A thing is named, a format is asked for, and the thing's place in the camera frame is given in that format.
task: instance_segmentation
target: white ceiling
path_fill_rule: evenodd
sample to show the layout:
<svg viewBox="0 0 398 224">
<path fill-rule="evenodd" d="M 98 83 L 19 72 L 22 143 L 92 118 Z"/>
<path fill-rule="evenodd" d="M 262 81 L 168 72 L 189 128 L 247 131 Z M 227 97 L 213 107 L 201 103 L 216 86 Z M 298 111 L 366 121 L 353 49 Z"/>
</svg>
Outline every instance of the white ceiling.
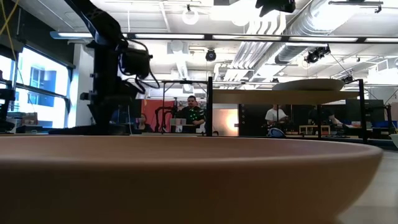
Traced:
<svg viewBox="0 0 398 224">
<path fill-rule="evenodd" d="M 130 16 L 131 32 L 167 32 L 165 18 L 160 7 L 155 4 L 126 4 L 109 3 L 126 2 L 127 0 L 91 0 L 98 7 L 108 11 L 121 25 L 123 32 L 128 30 L 127 10 Z M 201 4 L 192 4 L 200 12 L 199 21 L 195 25 L 187 25 L 182 21 L 184 4 L 167 4 L 165 2 L 165 15 L 171 32 L 183 33 L 244 33 L 244 27 L 236 26 L 231 21 L 213 21 L 210 19 L 213 0 L 202 0 Z M 296 0 L 298 13 L 308 0 Z M 62 32 L 86 32 L 87 29 L 81 19 L 68 7 L 63 0 L 21 0 L 20 5 L 40 20 Z M 337 28 L 332 35 L 389 35 L 398 34 L 398 8 L 383 8 L 379 14 L 374 9 L 361 9 L 345 24 Z M 166 54 L 167 41 L 147 41 L 150 53 L 154 55 L 151 62 L 154 73 L 170 73 L 175 70 L 175 61 Z M 189 42 L 189 45 L 215 48 L 218 60 L 232 60 L 239 49 L 239 42 Z M 332 44 L 331 52 L 340 61 L 341 66 L 348 69 L 366 61 L 364 58 L 376 56 L 398 55 L 397 45 L 355 45 Z M 291 77 L 330 77 L 344 71 L 333 58 L 328 57 L 319 63 L 306 68 L 303 57 L 298 57 L 297 66 L 283 69 L 285 76 Z M 205 60 L 204 52 L 192 52 L 187 58 L 189 70 L 213 71 L 215 63 Z M 355 75 L 366 76 L 367 70 L 357 72 Z"/>
</svg>

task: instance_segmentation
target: shelf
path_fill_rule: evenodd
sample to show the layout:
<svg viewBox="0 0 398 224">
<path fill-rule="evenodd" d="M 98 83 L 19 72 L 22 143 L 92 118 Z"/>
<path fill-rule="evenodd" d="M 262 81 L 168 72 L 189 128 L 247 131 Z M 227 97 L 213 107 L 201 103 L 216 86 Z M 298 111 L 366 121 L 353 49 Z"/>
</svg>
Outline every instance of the shelf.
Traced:
<svg viewBox="0 0 398 224">
<path fill-rule="evenodd" d="M 213 103 L 321 105 L 358 96 L 357 91 L 213 90 Z"/>
</svg>

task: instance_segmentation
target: person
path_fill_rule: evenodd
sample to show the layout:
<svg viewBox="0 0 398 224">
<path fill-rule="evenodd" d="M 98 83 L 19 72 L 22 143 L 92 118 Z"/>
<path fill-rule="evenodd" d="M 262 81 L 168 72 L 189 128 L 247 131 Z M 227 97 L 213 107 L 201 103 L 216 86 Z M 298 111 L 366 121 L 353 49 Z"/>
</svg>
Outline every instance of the person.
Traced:
<svg viewBox="0 0 398 224">
<path fill-rule="evenodd" d="M 341 122 L 335 118 L 335 114 L 329 110 L 328 108 L 323 108 L 321 106 L 321 122 L 322 123 L 329 123 L 332 124 L 341 124 Z M 315 106 L 308 114 L 308 124 L 309 125 L 317 125 L 318 124 L 318 110 L 317 106 Z"/>
<path fill-rule="evenodd" d="M 187 120 L 187 124 L 192 126 L 183 126 L 183 133 L 196 133 L 197 128 L 205 123 L 205 111 L 197 105 L 197 98 L 195 96 L 189 96 L 187 99 L 188 106 L 182 108 L 178 112 L 177 118 L 183 118 Z"/>
<path fill-rule="evenodd" d="M 278 105 L 272 105 L 272 109 L 267 111 L 266 120 L 268 126 L 273 125 L 279 117 L 279 121 L 286 121 L 289 117 L 285 114 L 285 112 Z"/>
<path fill-rule="evenodd" d="M 152 133 L 154 132 L 149 124 L 146 123 L 147 116 L 145 114 L 141 114 L 139 118 L 139 123 L 137 125 L 137 130 L 141 130 L 143 133 Z"/>
</svg>

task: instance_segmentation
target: ceiling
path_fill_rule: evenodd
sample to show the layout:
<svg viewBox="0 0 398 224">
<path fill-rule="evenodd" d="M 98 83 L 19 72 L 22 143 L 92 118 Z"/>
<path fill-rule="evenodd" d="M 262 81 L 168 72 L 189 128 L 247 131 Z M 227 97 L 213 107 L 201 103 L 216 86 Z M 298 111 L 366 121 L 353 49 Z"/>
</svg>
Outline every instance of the ceiling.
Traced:
<svg viewBox="0 0 398 224">
<path fill-rule="evenodd" d="M 191 8 L 198 11 L 199 20 L 194 25 L 188 25 L 182 21 L 182 12 L 186 9 L 187 1 L 173 0 L 163 1 L 165 16 L 162 15 L 161 5 L 155 1 L 128 1 L 128 0 L 91 0 L 98 7 L 110 13 L 121 25 L 123 32 L 179 32 L 179 33 L 214 33 L 214 34 L 242 34 L 248 31 L 249 25 L 236 26 L 232 21 L 215 21 L 212 12 L 220 7 L 213 7 L 213 0 L 201 0 L 192 2 Z M 286 16 L 287 25 L 310 0 L 296 0 L 296 11 Z M 350 17 L 344 24 L 334 30 L 331 35 L 383 35 L 396 36 L 398 34 L 398 4 L 395 0 L 385 0 L 388 7 L 384 7 L 378 14 L 374 8 L 361 8 Z M 49 26 L 60 32 L 87 32 L 81 19 L 68 7 L 63 0 L 21 0 L 20 5 L 44 21 Z M 330 20 L 337 14 L 331 14 Z M 152 71 L 158 74 L 170 74 L 177 70 L 173 55 L 167 54 L 167 42 L 145 41 L 154 58 L 151 61 Z M 189 54 L 185 58 L 189 70 L 211 71 L 217 63 L 230 62 L 238 53 L 240 42 L 205 42 L 189 41 Z M 207 49 L 215 49 L 217 60 L 207 62 L 205 54 Z M 367 44 L 331 44 L 331 54 L 316 64 L 307 65 L 300 55 L 290 64 L 283 68 L 284 79 L 289 77 L 294 80 L 298 78 L 331 77 L 333 75 L 349 70 L 359 64 L 380 61 L 383 57 L 398 56 L 396 45 L 367 45 Z M 353 75 L 365 77 L 368 68 L 375 63 L 368 63 L 362 70 L 356 70 Z M 197 79 L 205 78 L 205 73 Z"/>
</svg>

